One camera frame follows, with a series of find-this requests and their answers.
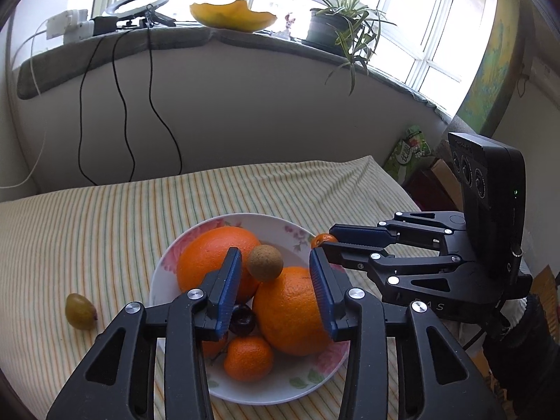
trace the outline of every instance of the black sleeve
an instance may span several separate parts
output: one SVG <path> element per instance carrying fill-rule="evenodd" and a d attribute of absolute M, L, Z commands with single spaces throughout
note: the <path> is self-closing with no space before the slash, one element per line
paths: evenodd
<path fill-rule="evenodd" d="M 487 337 L 483 349 L 492 373 L 513 401 L 518 420 L 560 418 L 559 346 L 548 332 L 537 296 L 528 296 L 525 314 L 503 341 Z"/>

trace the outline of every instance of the striped tablecloth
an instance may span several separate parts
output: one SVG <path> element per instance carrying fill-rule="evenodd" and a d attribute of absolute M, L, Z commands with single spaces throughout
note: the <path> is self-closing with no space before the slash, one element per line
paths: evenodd
<path fill-rule="evenodd" d="M 192 225 L 250 212 L 320 233 L 336 222 L 377 223 L 398 210 L 417 208 L 372 157 L 215 169 L 0 204 L 0 368 L 29 410 L 43 419 L 97 333 L 126 303 L 147 303 L 157 261 Z M 408 247 L 391 250 L 400 256 L 426 254 Z M 376 292 L 362 273 L 352 273 L 351 280 Z M 71 292 L 97 307 L 97 330 L 81 332 L 68 325 L 64 301 Z M 390 343 L 388 417 L 393 420 L 396 365 Z M 285 404 L 245 406 L 214 398 L 214 415 L 218 420 L 334 420 L 345 372 L 342 367 L 309 396 Z M 164 418 L 161 352 L 155 415 Z"/>

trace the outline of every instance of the white plate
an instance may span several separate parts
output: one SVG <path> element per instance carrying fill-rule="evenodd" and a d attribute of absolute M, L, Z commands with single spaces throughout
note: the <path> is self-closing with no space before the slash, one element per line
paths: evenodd
<path fill-rule="evenodd" d="M 181 294 L 175 276 L 180 254 L 200 234 L 225 225 L 243 227 L 254 233 L 261 243 L 278 248 L 284 258 L 284 266 L 309 266 L 313 235 L 299 225 L 253 213 L 218 216 L 191 227 L 165 251 L 152 277 L 150 306 L 169 303 Z M 160 339 L 158 344 L 165 351 L 165 339 Z M 348 357 L 349 348 L 349 342 L 332 343 L 324 352 L 306 357 L 275 352 L 272 372 L 256 383 L 240 383 L 231 379 L 223 369 L 225 356 L 222 355 L 214 364 L 206 361 L 208 388 L 211 395 L 240 404 L 285 403 L 311 393 L 328 381 Z"/>

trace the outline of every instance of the bowl of fruit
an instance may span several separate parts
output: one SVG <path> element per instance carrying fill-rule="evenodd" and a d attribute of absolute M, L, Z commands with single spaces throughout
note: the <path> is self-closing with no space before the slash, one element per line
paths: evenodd
<path fill-rule="evenodd" d="M 172 302 L 240 249 L 241 281 L 230 329 L 203 342 L 210 394 L 240 404 L 279 404 L 329 380 L 348 357 L 321 322 L 309 274 L 315 237 L 273 216 L 235 213 L 201 222 L 165 251 L 152 277 L 149 305 Z M 159 346 L 165 351 L 165 340 Z"/>

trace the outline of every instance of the camera lens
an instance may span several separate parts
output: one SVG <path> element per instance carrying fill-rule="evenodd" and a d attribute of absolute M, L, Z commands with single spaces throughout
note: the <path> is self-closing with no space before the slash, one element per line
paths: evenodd
<path fill-rule="evenodd" d="M 464 156 L 463 159 L 461 159 L 461 171 L 463 172 L 463 177 L 465 181 L 470 186 L 473 181 L 473 178 L 470 172 L 470 164 Z"/>
<path fill-rule="evenodd" d="M 461 171 L 461 164 L 459 163 L 459 157 L 457 156 L 457 152 L 453 152 L 453 165 L 455 166 L 455 170 L 457 172 Z"/>
<path fill-rule="evenodd" d="M 482 199 L 486 194 L 486 190 L 484 186 L 484 177 L 482 176 L 482 172 L 478 169 L 474 171 L 474 185 L 477 187 L 478 195 Z"/>

